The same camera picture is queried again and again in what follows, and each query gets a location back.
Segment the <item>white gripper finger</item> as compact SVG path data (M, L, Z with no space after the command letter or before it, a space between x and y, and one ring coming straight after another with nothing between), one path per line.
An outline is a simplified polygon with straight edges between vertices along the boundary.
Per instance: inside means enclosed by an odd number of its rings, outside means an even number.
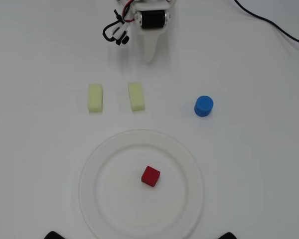
M140 31L140 35L143 37L144 40L144 57L146 62L149 63L153 59L158 38L163 33L164 28Z

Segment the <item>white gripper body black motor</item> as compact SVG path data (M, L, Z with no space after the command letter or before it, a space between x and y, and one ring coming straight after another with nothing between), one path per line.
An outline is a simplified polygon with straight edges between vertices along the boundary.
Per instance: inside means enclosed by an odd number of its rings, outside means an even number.
M133 3L134 19L141 29L162 29L175 3L175 0L137 0Z

